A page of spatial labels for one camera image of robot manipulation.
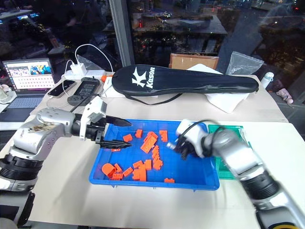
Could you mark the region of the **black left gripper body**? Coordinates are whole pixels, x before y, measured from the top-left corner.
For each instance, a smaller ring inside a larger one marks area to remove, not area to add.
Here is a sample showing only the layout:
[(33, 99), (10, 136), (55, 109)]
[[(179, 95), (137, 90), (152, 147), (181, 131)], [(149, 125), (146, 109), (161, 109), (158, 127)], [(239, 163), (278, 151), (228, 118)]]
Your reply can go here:
[(104, 131), (106, 127), (106, 118), (103, 117), (98, 121), (90, 121), (86, 125), (86, 138), (94, 141), (96, 144), (104, 143)]

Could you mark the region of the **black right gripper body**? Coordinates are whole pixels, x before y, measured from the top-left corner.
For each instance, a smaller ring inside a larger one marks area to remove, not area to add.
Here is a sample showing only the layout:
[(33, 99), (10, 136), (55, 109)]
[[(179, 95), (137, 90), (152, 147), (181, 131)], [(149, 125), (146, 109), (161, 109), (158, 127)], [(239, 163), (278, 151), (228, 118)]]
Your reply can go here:
[(195, 155), (195, 148), (185, 137), (178, 139), (178, 152), (182, 155)]

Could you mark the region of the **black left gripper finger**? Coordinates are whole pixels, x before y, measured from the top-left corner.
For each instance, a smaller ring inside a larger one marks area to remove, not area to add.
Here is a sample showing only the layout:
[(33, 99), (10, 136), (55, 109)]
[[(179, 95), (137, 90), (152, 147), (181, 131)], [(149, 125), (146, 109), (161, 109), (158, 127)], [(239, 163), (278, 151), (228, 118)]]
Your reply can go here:
[(115, 126), (122, 126), (122, 127), (132, 126), (132, 124), (125, 119), (114, 117), (114, 116), (108, 116), (108, 115), (105, 117), (105, 122), (109, 123), (109, 124), (113, 124)]
[(107, 149), (124, 149), (131, 146), (132, 146), (131, 143), (122, 140), (112, 140), (112, 141), (102, 140), (100, 142), (100, 148), (107, 148)]

